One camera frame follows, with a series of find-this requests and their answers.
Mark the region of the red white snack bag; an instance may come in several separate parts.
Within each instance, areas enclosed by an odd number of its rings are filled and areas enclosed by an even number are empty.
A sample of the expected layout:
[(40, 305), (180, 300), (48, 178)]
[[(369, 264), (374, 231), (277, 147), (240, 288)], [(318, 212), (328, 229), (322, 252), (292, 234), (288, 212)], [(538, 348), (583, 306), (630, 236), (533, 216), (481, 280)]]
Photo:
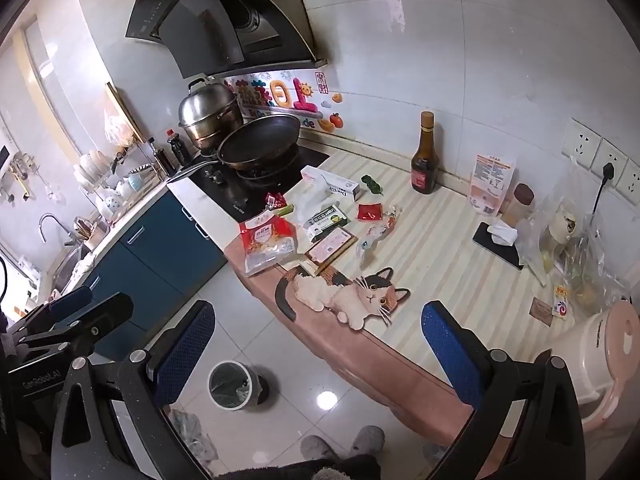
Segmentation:
[(241, 222), (239, 228), (247, 276), (279, 264), (296, 251), (295, 226), (272, 211)]

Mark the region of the white plastic bag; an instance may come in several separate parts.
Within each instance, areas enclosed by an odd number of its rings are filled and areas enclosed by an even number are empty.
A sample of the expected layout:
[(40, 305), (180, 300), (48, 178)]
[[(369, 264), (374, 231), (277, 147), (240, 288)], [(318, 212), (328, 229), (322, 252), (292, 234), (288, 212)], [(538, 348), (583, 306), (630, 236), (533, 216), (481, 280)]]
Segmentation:
[(326, 181), (316, 181), (299, 200), (296, 200), (292, 221), (296, 226), (302, 226), (309, 218), (322, 209), (323, 204), (330, 200), (332, 193)]

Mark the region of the white toothpaste box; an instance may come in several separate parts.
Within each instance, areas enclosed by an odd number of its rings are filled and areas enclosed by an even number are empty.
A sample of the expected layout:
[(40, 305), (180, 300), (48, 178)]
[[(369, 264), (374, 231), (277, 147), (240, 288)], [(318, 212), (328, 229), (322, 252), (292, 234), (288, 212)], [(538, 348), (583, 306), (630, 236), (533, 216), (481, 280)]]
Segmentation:
[(307, 165), (300, 170), (300, 174), (304, 180), (324, 183), (331, 193), (350, 198), (353, 202), (356, 202), (362, 195), (362, 188), (358, 182), (332, 174), (332, 172)]

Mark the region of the green white medicine box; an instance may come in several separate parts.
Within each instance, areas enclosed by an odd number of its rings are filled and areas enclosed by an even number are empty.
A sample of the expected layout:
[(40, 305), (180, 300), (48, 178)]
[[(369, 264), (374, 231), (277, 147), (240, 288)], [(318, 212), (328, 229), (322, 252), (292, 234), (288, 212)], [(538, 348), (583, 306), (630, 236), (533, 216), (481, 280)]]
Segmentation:
[(346, 226), (348, 222), (349, 218), (339, 206), (330, 205), (308, 219), (303, 228), (311, 243), (315, 243), (337, 226)]

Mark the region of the white round trash bin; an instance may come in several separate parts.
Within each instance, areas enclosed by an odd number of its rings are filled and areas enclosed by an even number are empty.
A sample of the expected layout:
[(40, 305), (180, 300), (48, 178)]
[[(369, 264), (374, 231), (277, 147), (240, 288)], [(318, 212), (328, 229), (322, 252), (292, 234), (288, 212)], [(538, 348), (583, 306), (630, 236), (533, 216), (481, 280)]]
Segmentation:
[(214, 404), (228, 412), (256, 408), (270, 395), (270, 387), (262, 375), (231, 360), (218, 363), (210, 371), (207, 387)]

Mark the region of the pink white electric kettle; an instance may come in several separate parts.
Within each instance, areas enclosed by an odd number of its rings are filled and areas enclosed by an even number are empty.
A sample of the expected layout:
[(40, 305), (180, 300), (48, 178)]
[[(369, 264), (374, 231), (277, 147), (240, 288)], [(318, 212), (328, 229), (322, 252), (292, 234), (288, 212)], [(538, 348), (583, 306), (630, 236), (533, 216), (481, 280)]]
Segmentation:
[(582, 418), (585, 432), (595, 430), (615, 412), (626, 382), (638, 370), (638, 313), (620, 300), (551, 339), (548, 348), (565, 362), (577, 403), (597, 404)]

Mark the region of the dish drying rack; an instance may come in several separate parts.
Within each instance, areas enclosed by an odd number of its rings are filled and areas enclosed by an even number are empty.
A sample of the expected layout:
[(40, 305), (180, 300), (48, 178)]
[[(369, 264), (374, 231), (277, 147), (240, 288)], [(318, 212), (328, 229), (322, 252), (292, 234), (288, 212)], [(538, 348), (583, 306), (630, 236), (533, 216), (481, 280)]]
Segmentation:
[(81, 192), (110, 226), (163, 181), (162, 170), (154, 164), (131, 167), (126, 159), (126, 148), (112, 158), (91, 150), (73, 166)]

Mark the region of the right grey slipper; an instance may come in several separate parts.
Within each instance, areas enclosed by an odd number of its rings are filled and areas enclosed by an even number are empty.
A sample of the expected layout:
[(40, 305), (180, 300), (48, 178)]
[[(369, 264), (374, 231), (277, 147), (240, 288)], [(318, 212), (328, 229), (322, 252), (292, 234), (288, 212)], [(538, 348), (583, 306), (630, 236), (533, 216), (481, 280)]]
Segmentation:
[(371, 455), (378, 457), (384, 448), (385, 434), (378, 426), (364, 426), (356, 435), (352, 447), (349, 450), (349, 456)]

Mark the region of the grey slipper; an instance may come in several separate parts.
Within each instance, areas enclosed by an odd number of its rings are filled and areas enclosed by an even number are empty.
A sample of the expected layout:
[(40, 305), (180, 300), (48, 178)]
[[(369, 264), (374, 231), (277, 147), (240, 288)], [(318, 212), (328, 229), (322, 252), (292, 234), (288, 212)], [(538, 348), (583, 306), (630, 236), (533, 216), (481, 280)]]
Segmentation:
[(378, 457), (384, 448), (385, 434), (378, 426), (364, 426), (356, 435), (352, 447), (349, 450), (349, 456), (371, 455)]
[(314, 434), (300, 440), (299, 451), (304, 460), (330, 460), (336, 463), (340, 459), (326, 440)]

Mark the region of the clear plastic bags pile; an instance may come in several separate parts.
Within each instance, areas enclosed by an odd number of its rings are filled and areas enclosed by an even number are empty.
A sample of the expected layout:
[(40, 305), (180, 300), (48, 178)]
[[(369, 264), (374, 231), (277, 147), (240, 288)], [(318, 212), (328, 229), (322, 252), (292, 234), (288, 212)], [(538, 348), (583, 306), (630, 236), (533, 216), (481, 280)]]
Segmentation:
[(589, 315), (631, 298), (605, 251), (602, 192), (593, 185), (588, 172), (570, 162), (551, 192), (516, 224), (515, 240), (518, 262), (542, 286), (563, 286), (570, 306)]

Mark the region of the black smartphone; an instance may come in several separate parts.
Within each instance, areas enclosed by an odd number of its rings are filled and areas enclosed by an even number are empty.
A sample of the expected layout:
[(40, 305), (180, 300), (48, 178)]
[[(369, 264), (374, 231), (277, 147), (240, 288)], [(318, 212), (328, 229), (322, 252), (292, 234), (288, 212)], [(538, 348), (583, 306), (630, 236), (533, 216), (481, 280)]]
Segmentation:
[(491, 252), (495, 256), (499, 257), (506, 263), (509, 263), (514, 268), (522, 270), (523, 266), (520, 263), (520, 257), (518, 251), (514, 246), (499, 245), (494, 242), (491, 234), (488, 232), (488, 224), (486, 222), (480, 222), (478, 225), (472, 240), (475, 244), (485, 248), (488, 252)]

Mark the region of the white crumpled tissue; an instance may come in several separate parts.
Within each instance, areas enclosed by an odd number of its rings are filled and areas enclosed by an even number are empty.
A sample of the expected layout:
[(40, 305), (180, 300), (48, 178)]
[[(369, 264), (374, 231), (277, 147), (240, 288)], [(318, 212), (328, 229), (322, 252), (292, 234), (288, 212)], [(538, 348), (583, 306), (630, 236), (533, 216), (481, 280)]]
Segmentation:
[(513, 246), (518, 239), (518, 230), (501, 219), (497, 219), (491, 226), (488, 226), (487, 232), (491, 241), (500, 246)]

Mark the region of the soy sauce bottle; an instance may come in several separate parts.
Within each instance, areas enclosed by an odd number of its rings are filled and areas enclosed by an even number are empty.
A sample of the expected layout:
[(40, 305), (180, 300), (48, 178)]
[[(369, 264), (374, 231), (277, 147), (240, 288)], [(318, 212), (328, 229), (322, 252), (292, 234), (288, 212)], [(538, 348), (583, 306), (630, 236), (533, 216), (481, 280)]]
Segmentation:
[(172, 129), (168, 129), (166, 131), (166, 136), (171, 151), (174, 153), (179, 165), (181, 167), (189, 166), (192, 162), (192, 157), (188, 148), (186, 147), (186, 144), (184, 144), (178, 133), (176, 133)]

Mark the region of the left grey slipper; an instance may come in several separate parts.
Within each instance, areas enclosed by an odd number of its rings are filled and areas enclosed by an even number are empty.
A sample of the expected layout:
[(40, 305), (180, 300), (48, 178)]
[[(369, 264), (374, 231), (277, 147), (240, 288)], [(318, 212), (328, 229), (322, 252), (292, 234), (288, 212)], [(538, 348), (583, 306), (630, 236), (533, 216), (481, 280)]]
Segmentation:
[(340, 459), (326, 440), (314, 434), (300, 440), (299, 451), (304, 460), (330, 460), (336, 463)]

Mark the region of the black gas stove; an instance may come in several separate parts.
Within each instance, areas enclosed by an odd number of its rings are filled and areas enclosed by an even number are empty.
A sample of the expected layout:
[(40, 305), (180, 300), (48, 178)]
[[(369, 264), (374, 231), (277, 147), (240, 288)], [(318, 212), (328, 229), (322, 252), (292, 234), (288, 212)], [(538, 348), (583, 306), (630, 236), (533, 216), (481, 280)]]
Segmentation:
[(234, 170), (222, 162), (203, 166), (204, 156), (195, 161), (198, 170), (189, 179), (236, 222), (257, 216), (267, 205), (267, 195), (284, 195), (300, 180), (306, 166), (319, 167), (328, 159), (312, 148), (297, 145), (269, 165)]

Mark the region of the cat shaped mat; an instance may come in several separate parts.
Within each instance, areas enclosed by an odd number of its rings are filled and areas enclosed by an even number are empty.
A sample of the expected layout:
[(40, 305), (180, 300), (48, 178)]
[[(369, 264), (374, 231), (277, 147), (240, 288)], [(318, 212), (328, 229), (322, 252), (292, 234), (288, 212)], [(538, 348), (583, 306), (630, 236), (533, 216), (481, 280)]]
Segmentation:
[(392, 314), (411, 296), (408, 288), (393, 284), (393, 276), (390, 266), (353, 280), (332, 268), (311, 275), (296, 266), (280, 279), (274, 301), (292, 322), (296, 320), (292, 301), (296, 300), (314, 312), (332, 312), (338, 322), (356, 332), (364, 329), (369, 318), (379, 318), (391, 326)]

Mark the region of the brown lidded jar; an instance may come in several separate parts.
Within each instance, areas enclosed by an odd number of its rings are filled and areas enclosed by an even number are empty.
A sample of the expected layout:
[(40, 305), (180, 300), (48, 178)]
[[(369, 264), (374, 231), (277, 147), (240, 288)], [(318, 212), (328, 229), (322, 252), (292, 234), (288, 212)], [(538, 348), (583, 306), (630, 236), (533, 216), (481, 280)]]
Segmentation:
[(525, 183), (519, 183), (513, 190), (512, 198), (502, 214), (501, 220), (511, 228), (515, 228), (520, 220), (529, 215), (530, 206), (535, 198), (534, 191)]

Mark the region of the small red snack packet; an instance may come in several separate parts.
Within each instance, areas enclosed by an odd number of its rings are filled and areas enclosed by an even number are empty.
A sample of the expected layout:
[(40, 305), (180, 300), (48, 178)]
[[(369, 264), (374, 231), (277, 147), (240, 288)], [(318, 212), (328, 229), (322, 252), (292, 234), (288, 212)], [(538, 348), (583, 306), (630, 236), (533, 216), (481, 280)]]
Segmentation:
[(269, 210), (277, 210), (288, 206), (288, 202), (281, 193), (268, 193), (266, 195), (266, 207)]

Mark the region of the pink striped counter cloth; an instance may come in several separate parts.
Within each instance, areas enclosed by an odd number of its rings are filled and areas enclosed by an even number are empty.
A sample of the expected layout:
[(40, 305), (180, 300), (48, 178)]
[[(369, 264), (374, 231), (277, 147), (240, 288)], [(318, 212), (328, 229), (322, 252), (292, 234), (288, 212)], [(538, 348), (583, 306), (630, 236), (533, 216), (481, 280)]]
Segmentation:
[(480, 216), (463, 195), (439, 188), (432, 195), (414, 192), (404, 170), (347, 152), (332, 154), (322, 169), (357, 179), (364, 174), (381, 183), (383, 202), (397, 206), (393, 231), (378, 243), (370, 263), (358, 266), (349, 249), (333, 263), (345, 278), (392, 268), (390, 280), (411, 295), (390, 315), (390, 325), (370, 318), (360, 332), (340, 324), (335, 315), (317, 313), (301, 304), (291, 289), (285, 298), (295, 320), (276, 303), (278, 284), (309, 262), (304, 234), (290, 261), (251, 278), (244, 274), (244, 252), (238, 238), (224, 253), (243, 285), (303, 344), (324, 359), (337, 374), (372, 400), (387, 406), (407, 427), (427, 439), (448, 444), (471, 414), (447, 382), (431, 347), (424, 339), (421, 311), (439, 300), (458, 323), (472, 330), (487, 348), (500, 348), (511, 358), (531, 361), (548, 341), (569, 330), (576, 312), (544, 325), (530, 315), (534, 299), (551, 302), (553, 287), (542, 286), (528, 269), (518, 270), (472, 240)]

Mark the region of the stainless steel steamer pot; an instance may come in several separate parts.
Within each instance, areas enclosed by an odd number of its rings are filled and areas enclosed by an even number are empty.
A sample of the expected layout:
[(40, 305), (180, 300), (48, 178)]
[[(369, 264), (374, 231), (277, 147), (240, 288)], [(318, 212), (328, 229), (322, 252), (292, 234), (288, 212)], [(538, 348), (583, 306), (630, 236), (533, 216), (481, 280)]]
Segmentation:
[(196, 78), (178, 107), (178, 124), (201, 152), (214, 152), (244, 124), (238, 98), (225, 84)]

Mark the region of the clear candy wrapper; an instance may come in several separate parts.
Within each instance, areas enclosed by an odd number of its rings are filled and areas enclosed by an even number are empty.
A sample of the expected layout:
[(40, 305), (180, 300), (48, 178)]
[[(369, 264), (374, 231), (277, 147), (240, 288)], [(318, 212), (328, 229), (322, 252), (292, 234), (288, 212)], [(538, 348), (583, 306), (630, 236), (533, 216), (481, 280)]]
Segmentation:
[(360, 266), (364, 266), (367, 260), (372, 256), (376, 245), (380, 240), (393, 231), (396, 226), (398, 217), (401, 213), (401, 208), (397, 205), (392, 205), (390, 208), (384, 209), (382, 218), (372, 223), (372, 226), (364, 234), (363, 238), (358, 240), (356, 246), (356, 256)]

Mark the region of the pink white standing pouch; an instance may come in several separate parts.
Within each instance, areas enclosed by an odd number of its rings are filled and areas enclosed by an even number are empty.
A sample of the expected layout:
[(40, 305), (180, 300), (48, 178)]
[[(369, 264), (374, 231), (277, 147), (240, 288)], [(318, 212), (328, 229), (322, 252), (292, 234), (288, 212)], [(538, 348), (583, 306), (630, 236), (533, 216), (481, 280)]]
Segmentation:
[(477, 154), (468, 194), (472, 208), (484, 216), (495, 217), (509, 191), (514, 170), (514, 160)]

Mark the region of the black frying wok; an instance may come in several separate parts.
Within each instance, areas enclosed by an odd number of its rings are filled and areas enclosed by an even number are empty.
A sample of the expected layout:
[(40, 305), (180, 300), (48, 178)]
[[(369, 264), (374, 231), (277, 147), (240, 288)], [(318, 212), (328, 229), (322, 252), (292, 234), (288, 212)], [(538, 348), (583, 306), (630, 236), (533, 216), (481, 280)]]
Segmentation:
[(300, 121), (288, 114), (259, 117), (230, 133), (211, 155), (179, 170), (168, 183), (191, 177), (198, 170), (221, 164), (238, 174), (274, 174), (298, 155)]

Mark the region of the pink framed card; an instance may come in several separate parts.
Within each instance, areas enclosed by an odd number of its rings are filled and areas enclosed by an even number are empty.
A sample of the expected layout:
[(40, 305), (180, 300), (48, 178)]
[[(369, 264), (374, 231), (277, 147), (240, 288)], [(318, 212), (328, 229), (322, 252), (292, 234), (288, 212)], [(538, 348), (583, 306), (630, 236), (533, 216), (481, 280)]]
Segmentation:
[(357, 237), (337, 226), (329, 234), (326, 234), (322, 240), (314, 243), (311, 248), (305, 252), (307, 260), (311, 264), (311, 273), (320, 274), (335, 259), (337, 259), (349, 247), (356, 243)]

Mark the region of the black power plug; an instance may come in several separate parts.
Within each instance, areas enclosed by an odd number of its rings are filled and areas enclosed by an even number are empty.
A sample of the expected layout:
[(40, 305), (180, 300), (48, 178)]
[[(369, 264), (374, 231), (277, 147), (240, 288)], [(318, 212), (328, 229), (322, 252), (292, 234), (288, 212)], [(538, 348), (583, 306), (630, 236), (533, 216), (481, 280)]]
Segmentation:
[(612, 162), (607, 162), (603, 167), (602, 167), (602, 185), (606, 185), (608, 182), (610, 182), (615, 176), (615, 167), (612, 164)]

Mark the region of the dark sauce glass bottle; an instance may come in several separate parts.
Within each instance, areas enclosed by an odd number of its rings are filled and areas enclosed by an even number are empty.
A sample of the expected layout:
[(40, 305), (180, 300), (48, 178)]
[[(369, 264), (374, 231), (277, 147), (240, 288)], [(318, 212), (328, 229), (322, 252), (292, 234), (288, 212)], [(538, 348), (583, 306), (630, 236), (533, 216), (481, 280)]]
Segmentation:
[(420, 143), (411, 159), (411, 185), (416, 192), (431, 194), (434, 192), (439, 167), (439, 157), (435, 151), (435, 117), (432, 112), (421, 113)]

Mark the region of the green crumpled wrapper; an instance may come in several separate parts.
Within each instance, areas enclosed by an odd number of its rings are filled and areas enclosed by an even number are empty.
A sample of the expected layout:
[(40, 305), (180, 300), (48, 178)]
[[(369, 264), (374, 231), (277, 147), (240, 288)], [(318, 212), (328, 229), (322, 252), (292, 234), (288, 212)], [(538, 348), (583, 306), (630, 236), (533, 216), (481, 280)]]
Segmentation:
[(372, 193), (373, 195), (383, 194), (382, 186), (368, 174), (365, 174), (364, 176), (361, 177), (361, 182), (367, 187), (369, 192)]

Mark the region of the black range hood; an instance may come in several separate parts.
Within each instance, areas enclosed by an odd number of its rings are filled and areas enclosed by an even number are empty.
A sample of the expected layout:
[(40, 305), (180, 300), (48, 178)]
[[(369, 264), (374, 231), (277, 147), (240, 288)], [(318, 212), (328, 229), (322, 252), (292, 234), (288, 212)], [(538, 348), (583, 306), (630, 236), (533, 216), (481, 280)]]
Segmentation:
[(326, 64), (303, 0), (136, 0), (126, 36), (167, 48), (184, 79)]

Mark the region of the white wall socket strip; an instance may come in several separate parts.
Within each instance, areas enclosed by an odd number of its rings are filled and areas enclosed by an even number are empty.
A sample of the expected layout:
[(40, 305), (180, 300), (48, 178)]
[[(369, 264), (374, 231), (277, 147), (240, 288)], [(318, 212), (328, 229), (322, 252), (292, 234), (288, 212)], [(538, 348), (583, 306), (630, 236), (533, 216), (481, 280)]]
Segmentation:
[(574, 118), (566, 126), (562, 154), (600, 178), (604, 166), (611, 164), (613, 188), (631, 205), (639, 205), (639, 163)]

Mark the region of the colourful wall stickers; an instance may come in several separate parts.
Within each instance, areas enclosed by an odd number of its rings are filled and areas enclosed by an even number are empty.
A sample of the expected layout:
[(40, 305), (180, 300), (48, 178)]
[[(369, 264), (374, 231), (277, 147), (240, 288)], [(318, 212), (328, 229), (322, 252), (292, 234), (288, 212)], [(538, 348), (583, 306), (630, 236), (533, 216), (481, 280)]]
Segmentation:
[(344, 128), (344, 96), (325, 68), (274, 70), (227, 77), (246, 119), (292, 115), (303, 128), (337, 133)]

